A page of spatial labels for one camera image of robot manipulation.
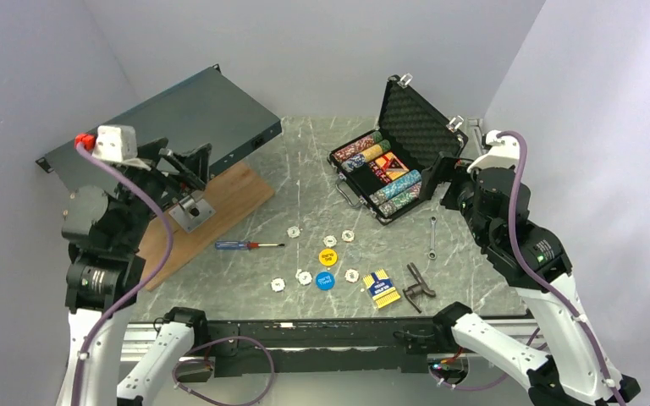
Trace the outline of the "yellow blue card deck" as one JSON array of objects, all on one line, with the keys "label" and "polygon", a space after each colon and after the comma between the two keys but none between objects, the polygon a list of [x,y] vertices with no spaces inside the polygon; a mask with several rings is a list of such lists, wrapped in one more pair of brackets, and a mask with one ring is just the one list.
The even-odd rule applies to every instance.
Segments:
[{"label": "yellow blue card deck", "polygon": [[372,298],[374,307],[378,310],[401,299],[399,290],[394,286],[389,274],[382,268],[365,275],[362,280],[366,291]]}]

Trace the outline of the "yellow big blind button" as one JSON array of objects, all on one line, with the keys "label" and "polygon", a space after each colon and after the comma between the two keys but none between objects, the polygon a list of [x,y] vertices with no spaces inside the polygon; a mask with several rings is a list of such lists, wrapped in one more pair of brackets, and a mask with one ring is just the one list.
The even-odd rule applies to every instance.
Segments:
[{"label": "yellow big blind button", "polygon": [[325,267],[330,267],[336,264],[338,258],[337,252],[331,248],[322,250],[318,255],[319,262]]}]

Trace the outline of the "blue small blind button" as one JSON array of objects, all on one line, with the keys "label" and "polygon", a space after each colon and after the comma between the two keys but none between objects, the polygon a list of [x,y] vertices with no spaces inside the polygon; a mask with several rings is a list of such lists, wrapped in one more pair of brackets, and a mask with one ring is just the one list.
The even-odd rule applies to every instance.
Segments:
[{"label": "blue small blind button", "polygon": [[334,287],[335,277],[331,272],[319,272],[315,276],[314,282],[318,289],[328,291]]}]

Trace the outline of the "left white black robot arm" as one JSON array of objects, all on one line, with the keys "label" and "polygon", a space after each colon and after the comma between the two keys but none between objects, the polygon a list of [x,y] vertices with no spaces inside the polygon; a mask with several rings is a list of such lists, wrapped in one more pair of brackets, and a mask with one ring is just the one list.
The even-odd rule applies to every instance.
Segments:
[{"label": "left white black robot arm", "polygon": [[150,405],[179,359],[202,353],[210,333],[202,310],[171,309],[155,341],[129,374],[121,355],[138,293],[151,281],[140,242],[153,219],[167,221],[162,195],[207,184],[211,146],[185,153],[160,138],[138,147],[142,167],[96,157],[96,138],[80,134],[76,151],[117,180],[113,192],[86,185],[74,191],[64,212],[62,235],[70,265],[65,304],[69,312],[69,360],[60,405]]}]

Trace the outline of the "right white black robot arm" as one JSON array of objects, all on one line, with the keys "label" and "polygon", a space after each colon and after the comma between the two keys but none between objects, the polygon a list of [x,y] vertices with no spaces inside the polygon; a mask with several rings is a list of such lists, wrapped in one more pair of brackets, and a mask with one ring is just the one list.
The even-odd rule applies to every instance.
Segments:
[{"label": "right white black robot arm", "polygon": [[572,265],[559,238],[532,222],[521,170],[468,170],[456,163],[442,205],[458,211],[482,254],[524,301],[547,344],[539,350],[490,326],[455,302],[432,319],[443,351],[462,347],[517,381],[535,405],[623,405],[641,391],[605,355],[577,293]]}]

